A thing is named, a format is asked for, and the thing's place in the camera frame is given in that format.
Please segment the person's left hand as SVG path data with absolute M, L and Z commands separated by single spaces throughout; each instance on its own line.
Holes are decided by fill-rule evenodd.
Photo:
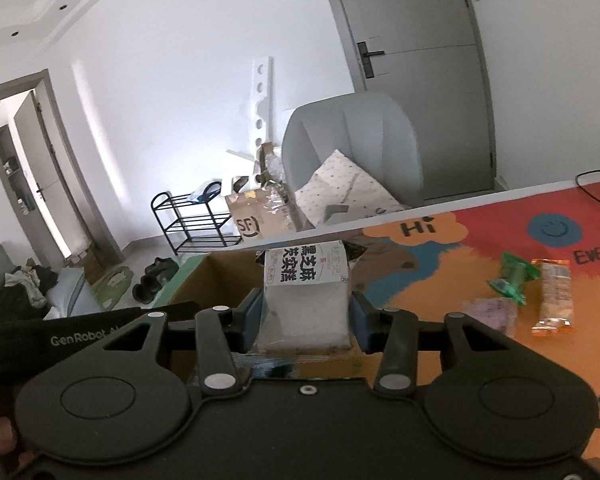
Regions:
M 35 452 L 19 440 L 12 421 L 8 417 L 0 417 L 0 465 L 4 471 L 12 474 L 35 459 Z

